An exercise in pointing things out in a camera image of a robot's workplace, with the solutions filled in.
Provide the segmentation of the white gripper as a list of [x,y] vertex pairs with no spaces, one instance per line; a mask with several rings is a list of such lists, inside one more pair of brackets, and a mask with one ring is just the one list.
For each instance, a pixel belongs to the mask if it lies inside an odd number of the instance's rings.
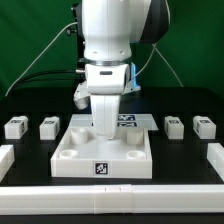
[[[136,83],[136,66],[121,64],[117,66],[85,65],[85,81],[80,83],[74,93],[73,101],[78,109],[87,107],[91,96],[91,110],[96,133],[113,139],[116,135],[120,96],[139,91]],[[105,131],[105,97],[106,128]]]

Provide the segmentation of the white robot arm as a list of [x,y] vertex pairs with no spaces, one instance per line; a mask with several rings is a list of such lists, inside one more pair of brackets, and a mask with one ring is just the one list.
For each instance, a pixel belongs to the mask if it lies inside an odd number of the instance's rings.
[[158,42],[170,26],[167,0],[81,0],[78,34],[84,41],[84,95],[95,131],[116,135],[121,95],[131,78],[132,43]]

